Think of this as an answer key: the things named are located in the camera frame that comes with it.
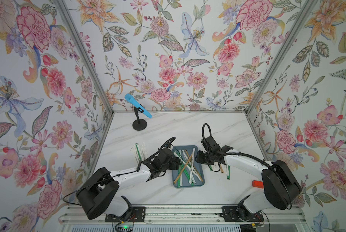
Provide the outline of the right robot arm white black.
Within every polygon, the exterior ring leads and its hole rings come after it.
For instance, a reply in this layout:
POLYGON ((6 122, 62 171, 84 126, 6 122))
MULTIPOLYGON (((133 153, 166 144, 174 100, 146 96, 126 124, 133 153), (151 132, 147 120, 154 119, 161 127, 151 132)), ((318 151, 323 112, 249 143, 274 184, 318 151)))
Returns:
POLYGON ((239 213, 255 214, 269 208, 286 210, 302 192, 302 187, 282 160, 270 162, 246 153, 231 152, 232 147, 220 147, 212 136, 203 138, 201 143, 205 151, 198 152, 197 163, 235 167, 263 183, 263 190, 245 196, 237 204, 239 213))

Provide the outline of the blue-grey storage tray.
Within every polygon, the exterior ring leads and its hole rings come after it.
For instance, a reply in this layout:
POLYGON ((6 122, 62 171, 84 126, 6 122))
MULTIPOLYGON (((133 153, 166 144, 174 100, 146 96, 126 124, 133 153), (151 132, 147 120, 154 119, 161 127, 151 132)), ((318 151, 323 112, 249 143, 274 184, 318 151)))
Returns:
POLYGON ((181 164, 172 171, 173 186, 175 188, 201 187, 205 184, 202 165, 195 161, 198 153, 197 146, 178 146, 173 148, 174 155, 181 164))

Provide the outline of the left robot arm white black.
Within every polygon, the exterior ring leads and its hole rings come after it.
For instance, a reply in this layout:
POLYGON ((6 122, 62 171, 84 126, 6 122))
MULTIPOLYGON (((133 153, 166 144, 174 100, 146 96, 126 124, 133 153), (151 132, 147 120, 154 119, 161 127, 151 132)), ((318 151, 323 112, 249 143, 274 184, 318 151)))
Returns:
POLYGON ((109 214, 127 221, 132 217, 133 206, 125 196, 117 197, 117 191, 161 177, 168 170, 178 170, 181 164, 182 161, 169 148, 162 148, 139 161, 136 168, 108 171, 103 167, 76 192, 76 198, 89 220, 109 214))

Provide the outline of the blue microphone on stand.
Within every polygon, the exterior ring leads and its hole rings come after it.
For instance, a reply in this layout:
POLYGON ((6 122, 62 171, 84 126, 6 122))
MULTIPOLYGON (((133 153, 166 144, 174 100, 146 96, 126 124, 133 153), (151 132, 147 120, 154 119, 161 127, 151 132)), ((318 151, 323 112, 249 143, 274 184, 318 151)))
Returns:
POLYGON ((138 109, 139 112, 143 113, 145 116, 148 118, 152 118, 153 116, 151 115, 150 112, 148 112, 144 106, 142 106, 132 95, 126 94, 125 95, 125 100, 132 104, 134 107, 138 109))

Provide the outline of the green straw group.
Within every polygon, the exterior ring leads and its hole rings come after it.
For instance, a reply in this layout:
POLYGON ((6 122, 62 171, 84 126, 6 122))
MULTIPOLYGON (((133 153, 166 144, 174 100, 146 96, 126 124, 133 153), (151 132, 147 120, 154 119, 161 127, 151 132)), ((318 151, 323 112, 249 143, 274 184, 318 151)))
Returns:
POLYGON ((135 147, 136 147, 136 152, 137 152, 138 160, 142 161, 143 157, 142 157, 142 154, 140 152, 139 144, 135 144, 135 147))
MULTIPOLYGON (((180 173, 181 169, 183 168, 183 166, 185 165, 185 163, 187 162, 188 158, 186 159, 186 161, 181 161, 181 164, 178 167, 178 174, 180 173)), ((191 184, 189 183, 189 177, 190 177, 190 165, 191 162, 187 165, 184 173, 182 174, 182 176, 180 177, 180 179, 178 180, 178 182, 175 184, 178 187, 183 187, 184 184, 186 184, 187 186, 191 186, 191 184)))
POLYGON ((226 174, 227 174, 227 179, 231 179, 231 167, 229 165, 226 166, 226 174))

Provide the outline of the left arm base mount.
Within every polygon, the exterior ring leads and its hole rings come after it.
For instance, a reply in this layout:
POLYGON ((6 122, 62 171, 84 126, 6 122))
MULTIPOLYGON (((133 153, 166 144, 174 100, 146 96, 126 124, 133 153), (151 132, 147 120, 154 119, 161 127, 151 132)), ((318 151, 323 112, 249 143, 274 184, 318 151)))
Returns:
POLYGON ((133 206, 128 209, 122 216, 106 214, 105 222, 119 223, 119 222, 145 222, 146 207, 133 206))

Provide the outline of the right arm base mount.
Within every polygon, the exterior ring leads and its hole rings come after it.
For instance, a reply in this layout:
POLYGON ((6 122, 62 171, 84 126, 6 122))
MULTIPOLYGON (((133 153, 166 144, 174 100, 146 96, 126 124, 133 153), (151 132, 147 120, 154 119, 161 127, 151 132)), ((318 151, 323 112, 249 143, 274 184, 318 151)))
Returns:
POLYGON ((219 216, 224 218, 225 222, 264 222, 261 211, 252 214, 246 209, 237 206, 223 206, 221 209, 222 212, 219 216))

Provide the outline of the brown paper straw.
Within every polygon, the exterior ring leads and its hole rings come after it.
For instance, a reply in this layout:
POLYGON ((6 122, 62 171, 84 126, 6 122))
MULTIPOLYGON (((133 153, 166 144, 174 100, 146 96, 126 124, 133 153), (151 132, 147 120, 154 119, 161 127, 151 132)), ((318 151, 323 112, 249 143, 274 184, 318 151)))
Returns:
POLYGON ((176 184, 178 182, 178 180, 180 179, 180 177, 182 176, 182 174, 184 173, 187 165, 191 162, 192 159, 192 155, 188 158, 187 162, 185 163, 185 165, 183 166, 183 168, 181 169, 180 173, 178 174, 177 178, 174 181, 174 184, 176 184))

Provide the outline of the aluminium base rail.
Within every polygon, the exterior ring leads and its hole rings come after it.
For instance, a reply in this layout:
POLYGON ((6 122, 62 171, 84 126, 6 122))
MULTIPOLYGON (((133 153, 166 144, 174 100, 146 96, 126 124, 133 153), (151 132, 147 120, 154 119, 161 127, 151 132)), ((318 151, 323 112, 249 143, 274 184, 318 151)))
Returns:
MULTIPOLYGON (((222 205, 146 205, 142 216, 134 216, 128 224, 158 225, 158 224, 224 224, 235 223, 224 218, 222 205)), ((108 214, 102 214, 96 219, 89 220, 79 206, 70 206, 64 215, 59 217, 60 225, 103 225, 109 224, 108 214)), ((293 206, 291 210, 266 209, 253 216, 253 221, 264 224, 305 224, 306 219, 302 210, 293 206)))

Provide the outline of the black round microphone stand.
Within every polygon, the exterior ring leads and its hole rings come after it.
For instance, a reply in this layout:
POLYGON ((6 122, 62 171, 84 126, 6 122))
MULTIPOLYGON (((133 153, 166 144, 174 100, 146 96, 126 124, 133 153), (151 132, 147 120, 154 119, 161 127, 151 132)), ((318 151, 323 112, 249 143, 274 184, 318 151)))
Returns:
POLYGON ((140 113, 143 114, 144 110, 142 110, 141 108, 137 108, 137 107, 134 107, 133 110, 134 110, 134 113, 136 116, 136 120, 133 122, 132 127, 136 131, 142 131, 147 127, 147 121, 144 119, 141 119, 139 117, 139 114, 140 113))

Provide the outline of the red block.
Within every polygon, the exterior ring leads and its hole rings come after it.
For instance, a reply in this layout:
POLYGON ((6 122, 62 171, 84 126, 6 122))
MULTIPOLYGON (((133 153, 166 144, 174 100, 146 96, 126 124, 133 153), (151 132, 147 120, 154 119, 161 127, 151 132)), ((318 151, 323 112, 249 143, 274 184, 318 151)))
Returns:
POLYGON ((263 184, 262 181, 253 180, 253 181, 252 181, 252 186, 253 186, 254 188, 264 189, 264 184, 263 184))

